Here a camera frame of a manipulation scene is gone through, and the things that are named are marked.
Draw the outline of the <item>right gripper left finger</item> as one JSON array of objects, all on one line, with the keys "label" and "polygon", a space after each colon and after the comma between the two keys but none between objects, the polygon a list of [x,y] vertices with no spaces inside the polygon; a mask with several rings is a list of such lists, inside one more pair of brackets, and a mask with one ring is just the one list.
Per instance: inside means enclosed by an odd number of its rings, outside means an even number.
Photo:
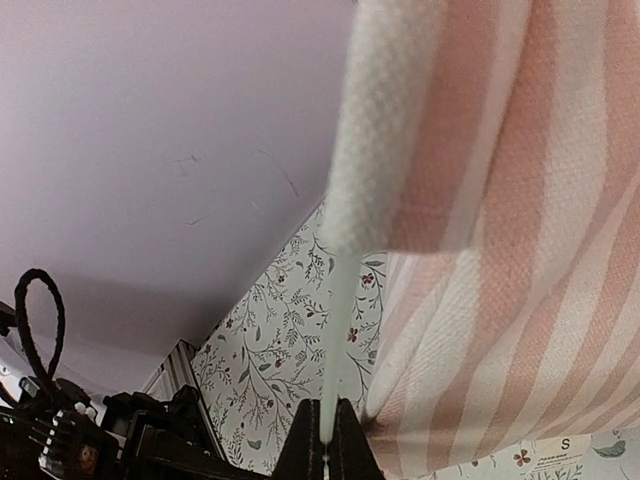
[{"label": "right gripper left finger", "polygon": [[273,480],[321,480],[325,447],[319,438],[320,401],[302,400],[294,415]]}]

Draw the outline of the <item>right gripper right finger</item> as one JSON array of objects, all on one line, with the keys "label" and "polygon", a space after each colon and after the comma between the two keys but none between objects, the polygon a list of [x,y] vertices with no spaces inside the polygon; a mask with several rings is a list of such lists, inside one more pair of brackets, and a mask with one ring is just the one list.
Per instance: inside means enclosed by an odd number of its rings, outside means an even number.
[{"label": "right gripper right finger", "polygon": [[384,480],[358,417],[348,399],[336,408],[330,442],[331,480]]}]

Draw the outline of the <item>white tent pole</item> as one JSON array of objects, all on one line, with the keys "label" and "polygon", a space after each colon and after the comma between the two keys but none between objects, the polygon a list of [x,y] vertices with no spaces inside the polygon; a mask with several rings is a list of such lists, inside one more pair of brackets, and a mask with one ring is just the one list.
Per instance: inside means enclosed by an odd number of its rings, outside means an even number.
[{"label": "white tent pole", "polygon": [[352,250],[339,250],[334,270],[329,276],[331,297],[327,323],[323,330],[325,364],[319,407],[319,440],[322,444],[323,475],[329,478],[329,446],[333,438],[341,365],[346,355],[347,337],[352,321],[352,309],[360,257]]}]

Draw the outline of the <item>pink striped pet tent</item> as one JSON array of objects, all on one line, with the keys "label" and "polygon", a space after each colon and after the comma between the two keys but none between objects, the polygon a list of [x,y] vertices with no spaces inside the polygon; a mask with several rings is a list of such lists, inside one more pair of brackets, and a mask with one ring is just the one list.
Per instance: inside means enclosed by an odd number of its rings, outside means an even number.
[{"label": "pink striped pet tent", "polygon": [[638,3],[359,2],[322,236],[388,255],[387,475],[636,427]]}]

